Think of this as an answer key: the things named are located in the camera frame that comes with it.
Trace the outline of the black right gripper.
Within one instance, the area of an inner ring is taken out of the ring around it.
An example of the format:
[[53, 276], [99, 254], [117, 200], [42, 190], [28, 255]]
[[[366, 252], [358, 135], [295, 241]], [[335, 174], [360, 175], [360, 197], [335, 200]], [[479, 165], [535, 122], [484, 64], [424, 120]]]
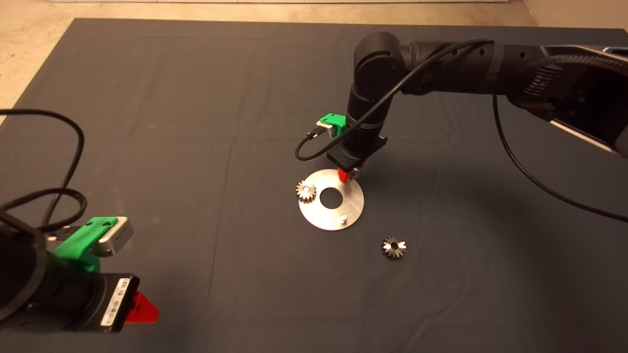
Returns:
[[366, 160], [388, 142], [380, 129], [356, 129], [327, 151], [327, 158], [337, 167], [341, 184], [348, 183], [350, 173], [357, 176]]

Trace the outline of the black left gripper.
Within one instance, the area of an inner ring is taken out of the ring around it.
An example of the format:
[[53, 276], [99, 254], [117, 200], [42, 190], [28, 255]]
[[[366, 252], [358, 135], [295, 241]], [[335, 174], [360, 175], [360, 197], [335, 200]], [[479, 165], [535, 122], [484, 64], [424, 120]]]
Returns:
[[159, 308], [139, 284], [130, 273], [52, 271], [20, 309], [20, 331], [118, 333], [125, 323], [157, 323]]

